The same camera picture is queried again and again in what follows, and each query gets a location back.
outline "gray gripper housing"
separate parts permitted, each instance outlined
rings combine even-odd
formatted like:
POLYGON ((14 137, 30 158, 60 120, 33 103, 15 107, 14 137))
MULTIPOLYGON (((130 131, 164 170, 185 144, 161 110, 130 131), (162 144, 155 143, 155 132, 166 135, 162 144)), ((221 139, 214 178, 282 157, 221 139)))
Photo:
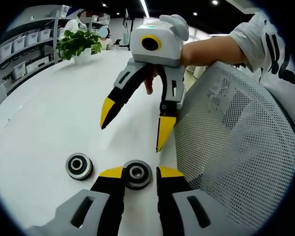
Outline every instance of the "gray gripper housing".
POLYGON ((56 209, 51 221, 32 226, 26 233, 29 236, 96 236, 108 198, 106 193, 81 190, 56 209))
POLYGON ((249 236, 250 228, 238 225, 213 197, 199 189, 173 194, 185 236, 249 236))

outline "white shirt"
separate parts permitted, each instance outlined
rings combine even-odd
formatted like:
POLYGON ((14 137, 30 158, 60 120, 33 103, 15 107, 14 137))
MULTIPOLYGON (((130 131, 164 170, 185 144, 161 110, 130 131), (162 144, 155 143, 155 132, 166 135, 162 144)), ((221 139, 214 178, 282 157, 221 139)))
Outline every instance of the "white shirt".
POLYGON ((84 29, 87 29, 87 26, 84 23, 82 23, 82 21, 80 21, 79 18, 70 20, 67 22, 67 24, 63 28, 60 34, 59 40, 62 40, 64 38, 64 32, 66 30, 71 31, 72 33, 76 33, 76 31, 84 30, 84 29))
POLYGON ((100 38, 98 39, 98 42, 101 43, 102 45, 102 50, 109 50, 110 47, 112 46, 113 42, 110 38, 106 38, 106 40, 101 40, 100 38))
POLYGON ((281 103, 295 124, 295 66, 269 17, 257 12, 248 23, 238 25, 230 36, 248 58, 247 67, 252 72, 263 68, 259 83, 281 103))

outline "floor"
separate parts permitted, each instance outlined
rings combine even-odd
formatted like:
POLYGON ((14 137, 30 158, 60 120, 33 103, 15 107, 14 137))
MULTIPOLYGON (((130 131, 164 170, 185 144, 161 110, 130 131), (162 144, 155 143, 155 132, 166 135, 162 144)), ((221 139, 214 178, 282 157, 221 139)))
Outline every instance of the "floor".
POLYGON ((192 73, 188 72, 187 70, 185 70, 184 78, 185 79, 183 83, 185 84, 187 90, 189 90, 191 86, 193 86, 193 84, 197 81, 197 79, 193 77, 192 73))

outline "human arm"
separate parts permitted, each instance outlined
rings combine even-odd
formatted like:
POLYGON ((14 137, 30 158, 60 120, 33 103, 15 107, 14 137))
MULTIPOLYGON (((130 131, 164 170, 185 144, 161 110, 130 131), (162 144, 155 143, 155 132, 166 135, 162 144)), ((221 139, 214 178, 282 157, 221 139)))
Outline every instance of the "human arm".
MULTIPOLYGON (((246 63, 252 71, 256 71, 263 64, 265 52, 261 34, 263 17, 256 13, 249 22, 239 24, 229 36, 219 36, 207 40, 200 40, 185 44, 181 52, 181 64, 206 66, 216 61, 226 64, 246 63)), ((157 74, 145 80, 147 93, 152 93, 152 80, 157 74)))
POLYGON ((73 29, 73 26, 74 26, 74 22, 73 22, 73 20, 68 21, 67 24, 65 24, 65 27, 63 28, 63 30, 62 30, 62 32, 61 32, 61 34, 60 34, 60 36, 59 36, 59 40, 64 39, 64 32, 65 32, 66 30, 72 32, 72 31, 73 31, 73 30, 72 30, 72 29, 73 29))

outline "black bearing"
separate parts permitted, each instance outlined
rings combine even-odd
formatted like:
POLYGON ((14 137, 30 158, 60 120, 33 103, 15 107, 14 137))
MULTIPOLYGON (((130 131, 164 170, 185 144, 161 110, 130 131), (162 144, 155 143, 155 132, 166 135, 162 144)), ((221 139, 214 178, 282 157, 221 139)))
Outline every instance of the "black bearing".
POLYGON ((152 170, 144 161, 129 161, 123 166, 122 179, 129 189, 144 189, 151 182, 152 170))
POLYGON ((93 163, 83 153, 75 153, 67 159, 65 169, 71 178, 85 180, 92 175, 93 163))

